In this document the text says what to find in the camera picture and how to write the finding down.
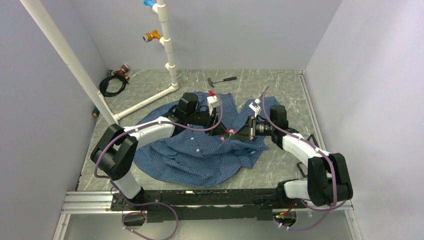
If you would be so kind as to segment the pink flower brooch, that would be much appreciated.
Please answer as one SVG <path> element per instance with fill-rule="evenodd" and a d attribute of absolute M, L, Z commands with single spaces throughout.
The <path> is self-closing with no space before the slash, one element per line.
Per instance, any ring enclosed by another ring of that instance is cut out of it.
<path fill-rule="evenodd" d="M 226 133 L 221 136 L 221 140 L 224 142 L 228 138 L 231 138 L 232 135 L 235 135 L 237 132 L 233 129 L 227 129 Z"/>

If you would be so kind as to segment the blue checkered shirt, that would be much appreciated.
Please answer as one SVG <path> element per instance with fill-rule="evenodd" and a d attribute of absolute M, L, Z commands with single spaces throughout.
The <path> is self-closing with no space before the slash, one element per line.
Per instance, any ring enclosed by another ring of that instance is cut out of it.
<path fill-rule="evenodd" d="M 268 150 L 264 137 L 253 141 L 209 136 L 185 129 L 139 148 L 134 164 L 159 181 L 195 187 L 214 187 L 235 175 L 240 168 L 251 169 L 262 152 Z"/>

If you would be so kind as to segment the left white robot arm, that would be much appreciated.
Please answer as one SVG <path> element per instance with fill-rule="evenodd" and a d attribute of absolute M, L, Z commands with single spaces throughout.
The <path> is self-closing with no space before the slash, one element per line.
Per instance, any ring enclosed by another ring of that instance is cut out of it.
<path fill-rule="evenodd" d="M 205 132 L 210 136 L 224 133 L 221 97 L 212 92 L 206 103 L 206 109 L 202 110 L 198 96 L 186 92 L 177 104 L 152 121 L 130 127 L 110 125 L 90 154 L 95 164 L 94 176 L 108 179 L 122 194 L 129 209 L 139 209 L 145 202 L 145 190 L 131 173 L 137 150 L 155 141 L 175 137 L 184 130 Z"/>

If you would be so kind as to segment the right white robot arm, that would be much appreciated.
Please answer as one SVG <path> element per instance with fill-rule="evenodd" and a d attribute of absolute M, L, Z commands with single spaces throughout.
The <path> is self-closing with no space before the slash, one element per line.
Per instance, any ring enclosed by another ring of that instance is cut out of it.
<path fill-rule="evenodd" d="M 278 183 L 275 200 L 280 207 L 289 207 L 295 199 L 310 201 L 317 207 L 335 207 L 338 202 L 352 199 L 353 188 L 345 157 L 341 153 L 322 150 L 290 128 L 283 105 L 272 105 L 267 118 L 249 116 L 231 138 L 253 141 L 263 136 L 270 137 L 280 149 L 292 154 L 307 167 L 304 179 Z"/>

